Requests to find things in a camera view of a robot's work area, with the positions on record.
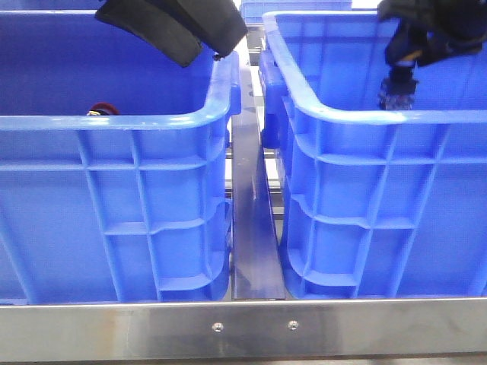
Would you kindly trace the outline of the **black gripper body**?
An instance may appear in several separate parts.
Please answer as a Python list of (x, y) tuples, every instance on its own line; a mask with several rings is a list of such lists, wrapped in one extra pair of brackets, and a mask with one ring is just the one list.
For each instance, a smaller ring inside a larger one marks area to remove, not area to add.
[(390, 66), (475, 55), (486, 42), (485, 1), (382, 1), (377, 16), (399, 21), (384, 52)]

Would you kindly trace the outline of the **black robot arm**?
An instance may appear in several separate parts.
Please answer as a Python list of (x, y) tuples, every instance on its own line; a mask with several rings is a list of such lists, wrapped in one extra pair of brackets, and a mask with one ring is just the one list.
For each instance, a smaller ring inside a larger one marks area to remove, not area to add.
[[(182, 67), (204, 45), (222, 59), (247, 35), (231, 1), (106, 1), (95, 17), (144, 40)], [(476, 54), (486, 41), (484, 1), (382, 1), (377, 17), (399, 20), (384, 52), (391, 67), (407, 62), (422, 67)]]

